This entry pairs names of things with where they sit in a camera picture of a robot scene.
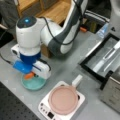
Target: blue base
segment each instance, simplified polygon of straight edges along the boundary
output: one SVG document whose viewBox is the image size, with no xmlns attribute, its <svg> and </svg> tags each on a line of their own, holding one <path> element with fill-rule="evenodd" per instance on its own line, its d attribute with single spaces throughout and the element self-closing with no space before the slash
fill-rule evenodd
<svg viewBox="0 0 120 120">
<path fill-rule="evenodd" d="M 41 53 L 37 53 L 36 55 L 33 56 L 25 56 L 23 54 L 20 53 L 20 59 L 26 63 L 26 64 L 30 64 L 32 65 L 33 63 L 35 63 L 39 58 L 41 57 Z"/>
</svg>

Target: cable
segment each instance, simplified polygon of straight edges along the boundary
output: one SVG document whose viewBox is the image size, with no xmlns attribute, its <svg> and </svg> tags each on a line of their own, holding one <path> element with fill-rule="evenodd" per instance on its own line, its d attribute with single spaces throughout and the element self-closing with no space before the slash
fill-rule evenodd
<svg viewBox="0 0 120 120">
<path fill-rule="evenodd" d="M 10 29 L 6 29 L 5 32 L 3 32 L 3 34 L 0 37 L 0 40 L 3 38 L 3 36 L 7 33 L 8 30 Z M 5 58 L 3 58 L 3 56 L 1 55 L 1 51 L 0 51 L 0 57 L 7 63 L 9 63 L 10 65 L 13 65 L 13 62 L 6 60 Z"/>
<path fill-rule="evenodd" d="M 77 9 L 78 9 L 80 15 L 81 15 L 81 17 L 80 17 L 80 22 L 82 23 L 83 15 L 82 15 L 81 7 L 79 7 L 79 5 L 77 4 L 77 2 L 76 2 L 75 0 L 73 0 L 73 1 L 74 1 L 74 3 L 75 3 L 75 6 L 76 6 Z M 45 17 L 40 17 L 40 18 L 43 18 L 43 19 L 45 20 L 46 25 L 47 25 L 47 28 L 48 28 L 48 30 L 49 30 L 49 33 L 51 34 L 51 36 L 52 36 L 52 38 L 53 38 L 53 40 L 54 40 L 55 42 L 57 42 L 57 43 L 60 44 L 60 45 L 69 45 L 69 44 L 71 44 L 71 43 L 74 41 L 74 39 L 73 39 L 73 40 L 71 40 L 71 41 L 68 42 L 68 43 L 62 43 L 62 42 L 60 42 L 60 41 L 59 41 L 56 37 L 54 37 L 54 35 L 52 34 L 47 19 L 46 19 Z"/>
</svg>

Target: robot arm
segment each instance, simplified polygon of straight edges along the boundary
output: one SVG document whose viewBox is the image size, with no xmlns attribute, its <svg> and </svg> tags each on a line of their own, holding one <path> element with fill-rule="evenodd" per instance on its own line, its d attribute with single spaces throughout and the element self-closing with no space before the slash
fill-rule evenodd
<svg viewBox="0 0 120 120">
<path fill-rule="evenodd" d="M 17 23 L 17 41 L 22 55 L 40 52 L 40 41 L 55 55 L 66 54 L 73 45 L 88 0 L 71 0 L 71 8 L 64 26 L 46 18 L 25 17 Z"/>
<path fill-rule="evenodd" d="M 41 41 L 54 55 L 66 54 L 78 33 L 87 2 L 88 0 L 71 0 L 71 8 L 63 27 L 44 17 L 21 18 L 16 25 L 18 45 L 12 48 L 12 53 L 16 53 L 25 66 L 31 65 L 32 72 L 44 79 L 49 78 L 51 74 L 49 65 L 39 61 Z"/>
<path fill-rule="evenodd" d="M 42 29 L 41 41 L 55 56 L 66 54 L 71 49 L 87 3 L 88 0 L 71 0 L 71 8 L 64 26 L 60 27 L 55 22 L 49 21 L 49 29 L 47 25 Z"/>
</svg>

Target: orange cap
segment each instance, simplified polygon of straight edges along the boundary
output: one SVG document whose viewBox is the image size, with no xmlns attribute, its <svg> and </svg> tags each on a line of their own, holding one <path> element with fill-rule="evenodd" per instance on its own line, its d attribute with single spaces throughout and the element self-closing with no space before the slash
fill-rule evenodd
<svg viewBox="0 0 120 120">
<path fill-rule="evenodd" d="M 30 73 L 24 75 L 24 79 L 25 79 L 25 80 L 31 79 L 32 77 L 34 77 L 34 75 L 35 75 L 35 73 L 30 72 Z"/>
</svg>

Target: lab bench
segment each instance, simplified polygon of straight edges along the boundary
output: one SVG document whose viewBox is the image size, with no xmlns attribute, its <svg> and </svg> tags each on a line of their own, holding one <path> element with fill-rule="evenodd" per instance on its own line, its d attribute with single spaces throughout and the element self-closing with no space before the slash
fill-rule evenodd
<svg viewBox="0 0 120 120">
<path fill-rule="evenodd" d="M 72 83 L 72 80 L 78 74 L 83 76 L 81 84 L 77 87 L 86 97 L 86 104 L 81 112 L 75 114 L 76 120 L 119 120 L 120 115 L 103 103 L 100 96 L 100 85 L 94 77 L 85 72 L 79 65 L 86 54 L 101 39 L 93 33 L 78 33 L 71 51 L 62 57 L 55 56 L 48 59 L 42 56 L 52 68 L 52 75 L 47 80 L 46 85 L 38 91 L 30 91 L 25 89 L 21 83 L 22 74 L 15 70 L 11 65 L 7 64 L 0 58 L 0 82 L 4 84 L 18 99 L 20 99 L 39 119 L 46 120 L 38 111 L 38 105 L 45 95 L 59 82 L 65 81 Z M 10 48 L 16 44 L 11 41 L 1 49 L 4 58 L 13 60 Z"/>
</svg>

